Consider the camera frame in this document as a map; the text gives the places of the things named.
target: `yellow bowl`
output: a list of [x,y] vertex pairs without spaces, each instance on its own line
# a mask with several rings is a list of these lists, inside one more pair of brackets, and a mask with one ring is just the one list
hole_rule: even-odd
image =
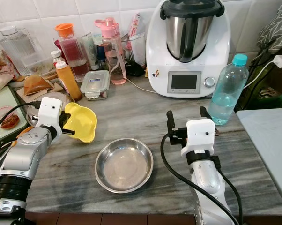
[[97,118],[95,113],[86,107],[71,102],[65,106],[65,112],[70,113],[70,118],[63,128],[74,130],[72,138],[80,139],[82,142],[90,143],[94,140]]

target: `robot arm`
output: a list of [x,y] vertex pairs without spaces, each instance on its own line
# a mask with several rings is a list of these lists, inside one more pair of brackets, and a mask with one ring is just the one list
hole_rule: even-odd
[[[214,153],[215,124],[211,119],[190,120],[186,127],[174,128],[172,112],[167,112],[168,133],[171,144],[182,144],[181,155],[187,158],[192,183],[196,184],[225,208],[225,182],[217,171],[211,155]],[[229,216],[205,195],[191,189],[195,197],[195,220],[197,225],[233,225]]]
[[0,168],[0,225],[23,224],[26,198],[41,159],[62,134],[70,115],[59,120],[62,102],[42,99],[35,128],[17,139]]

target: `gray marble surface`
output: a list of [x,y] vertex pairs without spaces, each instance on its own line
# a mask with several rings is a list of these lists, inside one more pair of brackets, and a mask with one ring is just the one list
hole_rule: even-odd
[[[136,84],[151,89],[148,79],[134,78]],[[191,214],[194,198],[189,187],[174,177],[160,156],[160,141],[167,133],[166,112],[172,110],[177,127],[187,119],[200,117],[199,106],[210,99],[178,99],[144,92],[127,82],[111,84],[106,100],[87,101],[97,116],[96,137],[92,143],[63,135],[42,159],[29,190],[28,211],[94,213]],[[225,126],[218,127],[215,154],[222,171],[238,189],[245,215],[282,215],[282,199],[256,149],[235,114]],[[96,181],[94,165],[99,151],[109,142],[124,137],[136,138],[151,149],[154,169],[149,181],[129,194],[114,194]],[[179,145],[165,144],[165,154],[175,170],[190,177]],[[227,186],[226,200],[234,214],[237,201]]]

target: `white cutting board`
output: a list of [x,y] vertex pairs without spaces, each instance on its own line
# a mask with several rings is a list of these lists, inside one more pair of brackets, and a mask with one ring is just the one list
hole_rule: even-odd
[[[15,100],[15,97],[13,96],[11,90],[9,89],[9,87],[4,87],[2,90],[0,90],[0,108],[3,106],[17,106],[18,103]],[[16,110],[17,115],[20,119],[19,123],[12,129],[10,130],[4,130],[2,128],[0,128],[0,139],[2,139],[3,137],[10,135],[16,131],[18,131],[19,129],[24,128],[27,125],[27,121],[22,113],[22,111],[20,110],[20,108],[18,108]]]

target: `plastic water bottle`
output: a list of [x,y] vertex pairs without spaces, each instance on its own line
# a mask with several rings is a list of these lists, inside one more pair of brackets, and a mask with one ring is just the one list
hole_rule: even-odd
[[248,79],[247,56],[235,55],[233,62],[222,69],[208,113],[217,125],[227,123]]

